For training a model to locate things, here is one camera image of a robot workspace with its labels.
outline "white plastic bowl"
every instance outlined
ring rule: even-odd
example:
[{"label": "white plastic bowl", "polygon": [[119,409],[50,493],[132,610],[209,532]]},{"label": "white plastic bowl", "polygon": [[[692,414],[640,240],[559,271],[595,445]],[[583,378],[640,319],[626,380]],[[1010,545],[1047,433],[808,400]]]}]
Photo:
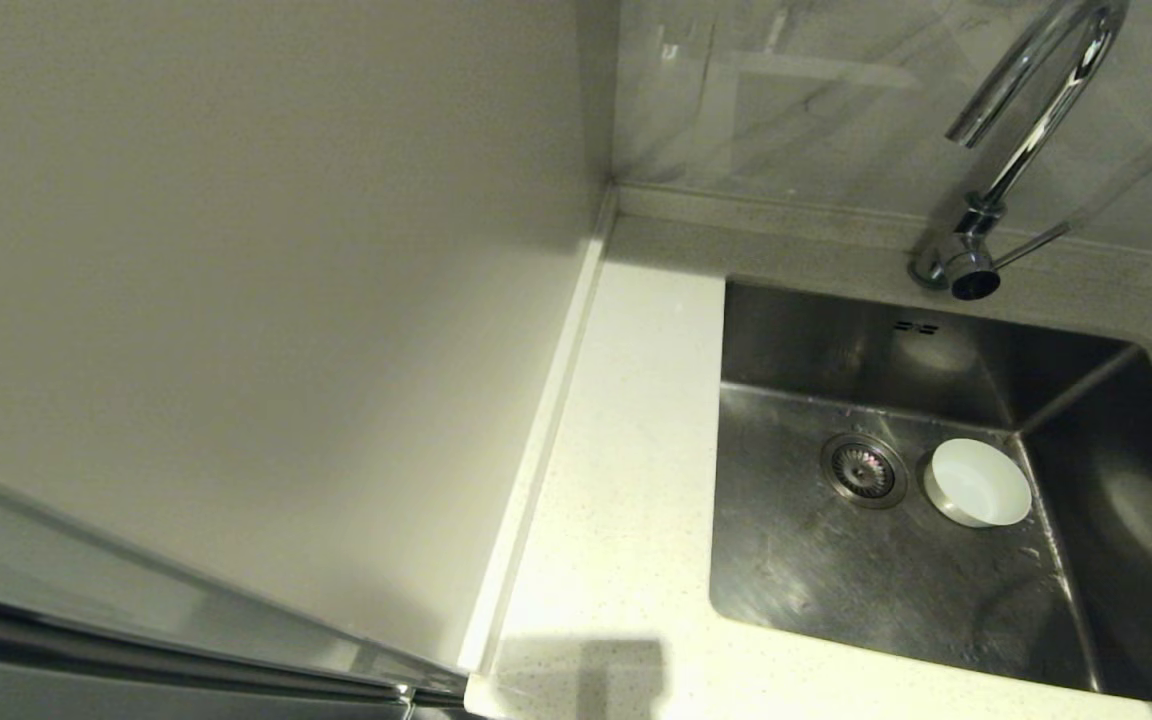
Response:
[{"label": "white plastic bowl", "polygon": [[1025,475],[1010,457],[965,438],[935,448],[923,487],[946,518],[969,528],[1014,525],[1029,515],[1033,502]]}]

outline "chrome faucet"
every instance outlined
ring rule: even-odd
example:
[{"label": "chrome faucet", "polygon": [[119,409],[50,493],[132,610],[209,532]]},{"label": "chrome faucet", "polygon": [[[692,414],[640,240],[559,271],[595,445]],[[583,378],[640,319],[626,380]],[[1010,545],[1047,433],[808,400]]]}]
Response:
[{"label": "chrome faucet", "polygon": [[1025,32],[1007,50],[1002,60],[990,73],[983,85],[963,108],[963,114],[945,137],[960,145],[975,147],[993,127],[998,115],[1007,108],[1016,92],[1033,77],[1056,46],[1075,29],[1083,29],[1078,54],[1064,83],[1047,101],[1046,108],[1034,120],[1033,127],[1020,143],[1007,165],[984,192],[967,195],[968,211],[948,236],[931,243],[909,265],[916,282],[932,290],[948,290],[957,300],[982,300],[998,290],[998,271],[1039,247],[1069,232],[1069,223],[1056,225],[1041,236],[995,260],[986,247],[986,236],[1007,211],[1005,199],[1016,179],[1025,172],[1034,156],[1043,149],[1061,120],[1073,108],[1087,88],[1097,68],[1111,51],[1123,20],[1129,0],[1055,0],[1040,17],[1029,24]]}]

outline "marble tile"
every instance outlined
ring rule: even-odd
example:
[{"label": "marble tile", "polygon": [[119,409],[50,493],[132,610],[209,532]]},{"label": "marble tile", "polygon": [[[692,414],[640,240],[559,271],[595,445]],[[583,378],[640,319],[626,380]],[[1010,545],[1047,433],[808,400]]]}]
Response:
[{"label": "marble tile", "polygon": [[[942,132],[1047,0],[626,0],[617,176],[950,222],[1037,113],[1048,63],[975,151]],[[1135,3],[1005,222],[1073,218],[1152,251],[1152,1]]]}]

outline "drain strainer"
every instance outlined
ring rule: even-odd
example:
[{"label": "drain strainer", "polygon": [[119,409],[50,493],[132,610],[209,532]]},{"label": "drain strainer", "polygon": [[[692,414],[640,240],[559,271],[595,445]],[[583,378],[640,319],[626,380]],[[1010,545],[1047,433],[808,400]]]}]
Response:
[{"label": "drain strainer", "polygon": [[824,477],[838,494],[864,507],[892,507],[905,497],[905,465],[881,439],[836,435],[820,450]]}]

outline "speckled countertop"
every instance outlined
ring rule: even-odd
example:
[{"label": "speckled countertop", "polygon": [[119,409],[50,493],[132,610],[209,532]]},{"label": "speckled countertop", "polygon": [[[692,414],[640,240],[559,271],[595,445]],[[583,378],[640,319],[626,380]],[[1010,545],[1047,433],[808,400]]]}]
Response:
[{"label": "speckled countertop", "polygon": [[[727,274],[946,306],[909,283],[901,252],[887,247],[622,218],[596,288],[493,674],[471,683],[470,708],[517,720],[1152,720],[1151,703],[744,626],[710,607]],[[1114,278],[1074,282],[1044,268],[1007,281],[995,300],[950,308],[1152,344],[1149,283],[1129,290]]]}]

